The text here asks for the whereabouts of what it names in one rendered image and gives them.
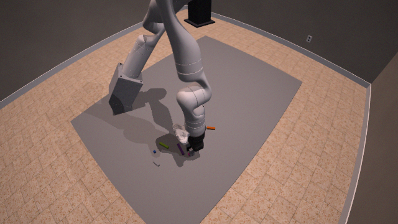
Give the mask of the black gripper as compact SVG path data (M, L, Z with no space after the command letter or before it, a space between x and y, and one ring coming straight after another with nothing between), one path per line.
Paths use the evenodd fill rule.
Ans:
M199 128L191 128L184 122L181 124L173 124L174 133L181 145L186 145L187 152L189 151L190 157L195 155L195 152L203 149L203 139L205 137L206 126L205 122Z

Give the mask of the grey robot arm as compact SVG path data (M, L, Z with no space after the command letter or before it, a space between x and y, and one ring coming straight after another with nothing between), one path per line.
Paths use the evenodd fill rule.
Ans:
M142 26L155 35L139 35L123 64L123 74L138 78L159 39L166 31L174 55L177 75L183 82L194 82L181 88L177 102L185 124L199 128L205 122L202 104L212 95L211 87L203 71L198 43L178 20L176 13L192 0L151 0ZM197 82L199 81L199 82Z

